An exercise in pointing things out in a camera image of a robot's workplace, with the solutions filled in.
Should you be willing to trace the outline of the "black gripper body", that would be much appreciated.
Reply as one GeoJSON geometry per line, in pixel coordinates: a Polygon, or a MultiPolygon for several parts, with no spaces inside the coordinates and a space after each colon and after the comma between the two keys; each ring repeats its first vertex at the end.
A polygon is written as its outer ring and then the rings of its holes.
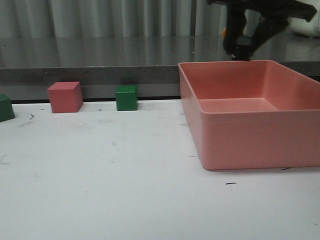
{"type": "Polygon", "coordinates": [[[267,16],[283,16],[310,22],[317,9],[298,0],[208,0],[207,3],[253,10],[267,16]]]}

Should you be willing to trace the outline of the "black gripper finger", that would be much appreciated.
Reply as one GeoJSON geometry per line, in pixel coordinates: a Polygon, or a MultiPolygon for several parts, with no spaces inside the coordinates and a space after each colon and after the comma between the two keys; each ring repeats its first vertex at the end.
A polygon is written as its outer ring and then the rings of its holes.
{"type": "Polygon", "coordinates": [[[257,27],[250,37],[249,51],[246,60],[249,61],[250,57],[252,57],[253,53],[259,47],[275,35],[284,31],[288,25],[287,16],[261,14],[257,27]]]}
{"type": "Polygon", "coordinates": [[[223,48],[232,59],[247,59],[244,48],[238,46],[237,40],[243,36],[247,24],[245,9],[237,6],[227,6],[227,20],[223,48]]]}

